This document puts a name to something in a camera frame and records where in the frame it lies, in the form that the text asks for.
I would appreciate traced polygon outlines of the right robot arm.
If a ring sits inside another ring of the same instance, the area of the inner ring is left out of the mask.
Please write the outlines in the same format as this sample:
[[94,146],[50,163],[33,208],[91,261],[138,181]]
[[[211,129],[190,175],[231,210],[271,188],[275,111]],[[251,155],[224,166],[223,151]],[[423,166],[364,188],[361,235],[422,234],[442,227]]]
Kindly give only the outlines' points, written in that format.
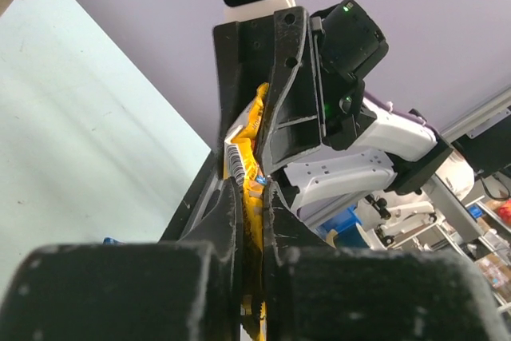
[[417,192],[451,154],[420,116],[365,89],[386,38],[355,1],[309,13],[301,6],[214,28],[220,94],[217,169],[241,179],[249,165],[234,142],[259,106],[248,141],[257,169],[297,210],[376,190]]

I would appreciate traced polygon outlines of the yellow candy bag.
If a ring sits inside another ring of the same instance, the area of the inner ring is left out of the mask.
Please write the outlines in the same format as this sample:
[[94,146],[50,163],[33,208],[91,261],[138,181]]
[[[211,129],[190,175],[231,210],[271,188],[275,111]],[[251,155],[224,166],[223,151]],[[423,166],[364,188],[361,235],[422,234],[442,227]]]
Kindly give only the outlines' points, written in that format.
[[261,84],[224,138],[224,177],[239,187],[244,226],[242,314],[243,329],[253,340],[266,339],[263,294],[263,192],[267,179],[255,157],[268,83]]

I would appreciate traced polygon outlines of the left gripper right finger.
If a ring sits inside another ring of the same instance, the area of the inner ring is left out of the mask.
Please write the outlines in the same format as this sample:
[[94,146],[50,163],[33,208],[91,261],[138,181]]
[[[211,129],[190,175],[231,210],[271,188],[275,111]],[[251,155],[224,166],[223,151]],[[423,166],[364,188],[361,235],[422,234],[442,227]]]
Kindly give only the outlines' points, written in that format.
[[453,252],[333,248],[263,193],[263,286],[270,340],[503,340],[477,267]]

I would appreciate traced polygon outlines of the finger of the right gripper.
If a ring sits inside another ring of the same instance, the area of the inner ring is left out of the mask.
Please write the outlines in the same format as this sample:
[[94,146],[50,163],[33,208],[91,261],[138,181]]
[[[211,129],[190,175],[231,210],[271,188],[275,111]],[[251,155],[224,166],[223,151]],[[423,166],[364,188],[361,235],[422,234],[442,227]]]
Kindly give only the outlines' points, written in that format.
[[274,18],[274,65],[256,146],[256,158],[266,175],[319,147],[306,144],[306,123],[314,110],[305,54],[309,14],[296,6],[275,12]]
[[270,81],[275,56],[275,18],[268,15],[245,22],[228,22],[212,31],[220,123],[217,134],[217,168],[224,172],[224,140],[228,130],[256,95]]

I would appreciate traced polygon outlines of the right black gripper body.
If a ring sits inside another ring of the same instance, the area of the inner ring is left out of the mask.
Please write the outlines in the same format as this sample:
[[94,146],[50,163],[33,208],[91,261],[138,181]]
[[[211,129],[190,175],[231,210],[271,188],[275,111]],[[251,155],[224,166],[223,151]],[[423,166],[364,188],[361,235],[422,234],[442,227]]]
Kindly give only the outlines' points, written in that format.
[[307,64],[311,68],[311,85],[314,96],[314,110],[306,123],[306,144],[321,145],[327,135],[327,118],[323,95],[323,73],[321,46],[325,38],[321,17],[309,17],[307,20],[306,49]]

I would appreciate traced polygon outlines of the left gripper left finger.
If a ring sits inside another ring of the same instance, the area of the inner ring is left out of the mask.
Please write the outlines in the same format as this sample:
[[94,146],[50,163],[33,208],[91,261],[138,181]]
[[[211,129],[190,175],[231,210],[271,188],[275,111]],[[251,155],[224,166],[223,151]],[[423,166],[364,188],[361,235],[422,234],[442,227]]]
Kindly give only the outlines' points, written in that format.
[[241,194],[223,182],[186,236],[155,244],[32,251],[1,306],[4,340],[237,340]]

